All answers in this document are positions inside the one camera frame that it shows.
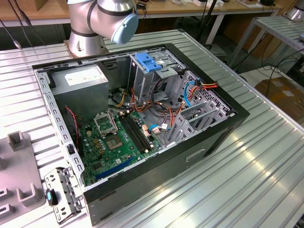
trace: aluminum table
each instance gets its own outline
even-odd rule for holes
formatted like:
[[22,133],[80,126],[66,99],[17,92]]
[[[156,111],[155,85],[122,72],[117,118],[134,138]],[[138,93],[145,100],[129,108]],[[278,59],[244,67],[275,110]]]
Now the aluminum table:
[[[187,33],[136,35],[110,51],[172,42],[249,112],[210,156],[95,227],[293,227],[304,213],[304,129]],[[28,132],[41,180],[67,166],[31,65],[71,58],[63,44],[0,52],[0,137]],[[44,206],[2,228],[57,227]],[[82,210],[63,227],[90,227]]]
[[300,35],[304,34],[304,22],[293,22],[284,16],[254,18],[233,53],[231,61],[229,62],[230,67],[235,62],[240,50],[246,43],[255,26],[260,27],[262,31],[248,50],[249,52],[258,44],[264,33],[267,32],[287,44],[279,54],[280,58],[277,62],[284,57],[284,53],[287,51],[288,46],[294,48],[296,51],[304,53],[304,42],[299,39]]

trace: expansion slot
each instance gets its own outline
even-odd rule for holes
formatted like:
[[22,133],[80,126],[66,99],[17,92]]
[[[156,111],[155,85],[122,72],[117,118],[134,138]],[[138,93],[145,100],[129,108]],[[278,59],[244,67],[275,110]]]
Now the expansion slot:
[[102,172],[102,173],[96,175],[96,176],[95,176],[96,181],[97,181],[98,179],[103,178],[103,177],[109,176],[110,174],[112,174],[112,173],[114,173],[114,172],[116,172],[116,171],[119,171],[119,170],[123,169],[124,167],[127,167],[127,166],[130,164],[130,161],[131,161],[133,158],[134,158],[134,157],[131,157],[131,158],[129,158],[128,160],[126,160],[125,162],[123,162],[123,163],[121,163],[121,164],[119,164],[119,165],[117,165],[117,166],[115,166],[115,167],[113,167],[113,168],[111,168],[111,169],[109,169],[109,170],[107,170],[107,171],[104,171],[104,172]]
[[120,122],[122,123],[124,129],[127,131],[128,135],[136,145],[140,153],[148,152],[151,149],[151,146],[138,129],[136,123],[132,120],[129,114],[122,115],[119,117]]

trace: open computer tower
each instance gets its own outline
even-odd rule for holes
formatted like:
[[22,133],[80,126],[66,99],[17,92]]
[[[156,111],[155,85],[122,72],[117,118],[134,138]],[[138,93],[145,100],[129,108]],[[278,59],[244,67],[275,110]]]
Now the open computer tower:
[[59,224],[92,225],[202,160],[249,113],[173,44],[33,66],[68,167],[45,176]]

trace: black latch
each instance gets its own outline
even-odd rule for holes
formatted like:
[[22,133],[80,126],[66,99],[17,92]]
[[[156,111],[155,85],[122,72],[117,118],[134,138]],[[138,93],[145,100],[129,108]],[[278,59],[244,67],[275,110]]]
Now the black latch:
[[48,204],[50,206],[55,206],[55,205],[58,204],[58,199],[57,199],[57,196],[56,196],[56,193],[55,193],[54,189],[52,189],[52,190],[47,189],[46,194],[47,194]]

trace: blue pcie slot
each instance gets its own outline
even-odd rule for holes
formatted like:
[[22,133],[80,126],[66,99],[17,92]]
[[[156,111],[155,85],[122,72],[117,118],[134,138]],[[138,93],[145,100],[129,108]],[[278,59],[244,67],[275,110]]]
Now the blue pcie slot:
[[131,157],[131,158],[129,158],[128,160],[126,160],[125,162],[123,162],[123,163],[121,163],[121,164],[119,164],[119,165],[117,165],[117,166],[115,166],[115,167],[113,167],[113,168],[111,168],[111,169],[109,169],[109,170],[107,170],[107,171],[104,171],[104,172],[102,172],[102,173],[96,175],[96,176],[95,176],[96,181],[97,181],[98,179],[103,178],[103,177],[109,176],[110,174],[112,174],[112,173],[114,173],[114,172],[116,172],[116,171],[119,171],[119,170],[123,169],[124,167],[127,167],[127,166],[130,164],[130,161],[131,161],[133,158],[134,158],[134,157]]

